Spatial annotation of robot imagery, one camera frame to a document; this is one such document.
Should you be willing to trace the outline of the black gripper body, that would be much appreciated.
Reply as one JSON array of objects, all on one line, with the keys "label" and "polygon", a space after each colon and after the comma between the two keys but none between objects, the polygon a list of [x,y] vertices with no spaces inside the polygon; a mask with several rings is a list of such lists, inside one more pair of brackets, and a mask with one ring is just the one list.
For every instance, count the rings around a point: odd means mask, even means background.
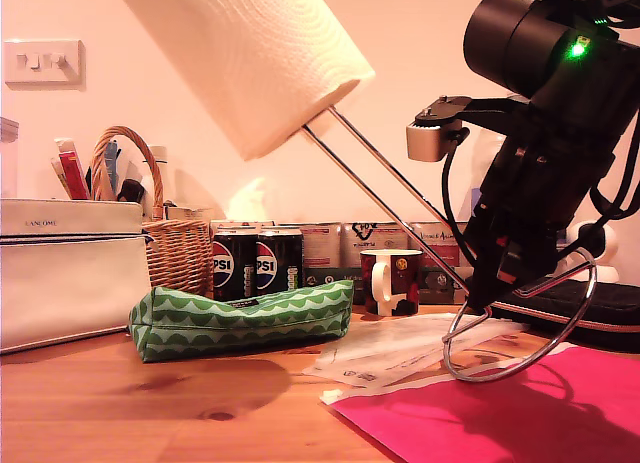
[{"label": "black gripper body", "polygon": [[543,243],[608,172],[618,139],[572,126],[513,125],[480,186],[476,243]]}]

